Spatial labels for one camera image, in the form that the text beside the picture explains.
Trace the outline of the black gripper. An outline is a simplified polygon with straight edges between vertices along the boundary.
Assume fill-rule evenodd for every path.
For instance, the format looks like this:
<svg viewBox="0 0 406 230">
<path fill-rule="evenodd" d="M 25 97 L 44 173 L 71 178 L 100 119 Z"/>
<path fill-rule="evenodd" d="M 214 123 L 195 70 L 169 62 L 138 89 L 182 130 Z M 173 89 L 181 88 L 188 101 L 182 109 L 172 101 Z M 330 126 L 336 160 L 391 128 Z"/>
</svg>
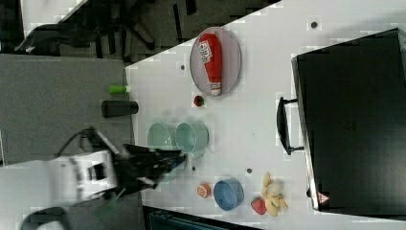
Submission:
<svg viewBox="0 0 406 230">
<path fill-rule="evenodd" d="M 177 150 L 151 149 L 124 144 L 127 155 L 114 156 L 117 187 L 124 196 L 146 189 L 155 189 L 166 173 L 173 172 L 187 160 L 187 155 Z"/>
</svg>

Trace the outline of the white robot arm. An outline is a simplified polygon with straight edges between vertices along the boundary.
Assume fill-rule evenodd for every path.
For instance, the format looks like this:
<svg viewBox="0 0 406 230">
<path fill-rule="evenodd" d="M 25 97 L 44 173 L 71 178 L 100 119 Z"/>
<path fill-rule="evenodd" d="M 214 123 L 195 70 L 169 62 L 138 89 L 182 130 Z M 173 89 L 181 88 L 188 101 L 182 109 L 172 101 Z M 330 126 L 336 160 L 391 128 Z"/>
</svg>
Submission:
<svg viewBox="0 0 406 230">
<path fill-rule="evenodd" d="M 117 199 L 154 189 L 187 156 L 179 150 L 127 145 L 128 155 L 109 150 L 34 160 L 1 169 L 1 230 L 71 230 L 70 207 L 102 196 L 101 218 Z"/>
</svg>

